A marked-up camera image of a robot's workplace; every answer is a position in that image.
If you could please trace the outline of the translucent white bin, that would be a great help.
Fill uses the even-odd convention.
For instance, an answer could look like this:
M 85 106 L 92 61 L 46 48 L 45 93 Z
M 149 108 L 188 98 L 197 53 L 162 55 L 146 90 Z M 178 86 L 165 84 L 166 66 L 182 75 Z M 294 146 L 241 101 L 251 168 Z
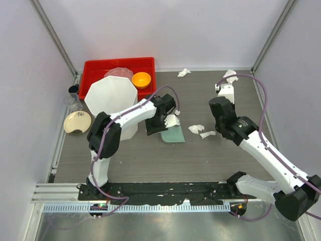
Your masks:
M 117 113 L 138 103 L 137 89 L 125 77 L 107 76 L 91 84 L 84 99 L 91 114 Z

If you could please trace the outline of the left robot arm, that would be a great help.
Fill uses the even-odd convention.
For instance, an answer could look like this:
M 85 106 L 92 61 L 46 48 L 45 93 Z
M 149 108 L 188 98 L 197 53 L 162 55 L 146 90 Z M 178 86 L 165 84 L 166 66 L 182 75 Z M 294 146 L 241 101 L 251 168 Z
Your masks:
M 87 135 L 91 151 L 90 174 L 86 180 L 89 194 L 95 200 L 102 200 L 107 193 L 108 167 L 111 157 L 118 151 L 122 132 L 144 121 L 148 136 L 167 131 L 166 118 L 174 109 L 180 113 L 180 103 L 170 94 L 162 97 L 149 95 L 132 107 L 120 112 L 101 112 Z

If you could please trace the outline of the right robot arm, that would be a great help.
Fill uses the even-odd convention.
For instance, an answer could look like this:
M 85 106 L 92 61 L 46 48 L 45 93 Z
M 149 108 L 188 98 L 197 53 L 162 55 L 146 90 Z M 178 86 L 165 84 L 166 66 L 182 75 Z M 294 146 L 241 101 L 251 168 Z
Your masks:
M 227 98 L 215 97 L 209 106 L 216 131 L 248 152 L 275 180 L 263 181 L 238 171 L 227 179 L 227 194 L 232 198 L 254 196 L 274 205 L 288 220 L 298 220 L 318 201 L 320 177 L 295 167 L 250 118 L 236 115 L 234 104 Z

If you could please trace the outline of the green dustpan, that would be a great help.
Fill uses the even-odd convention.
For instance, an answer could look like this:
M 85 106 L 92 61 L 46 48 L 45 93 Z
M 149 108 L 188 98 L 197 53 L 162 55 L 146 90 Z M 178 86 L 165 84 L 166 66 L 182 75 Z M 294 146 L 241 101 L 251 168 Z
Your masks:
M 170 127 L 160 133 L 161 139 L 165 143 L 185 143 L 185 138 L 181 126 Z

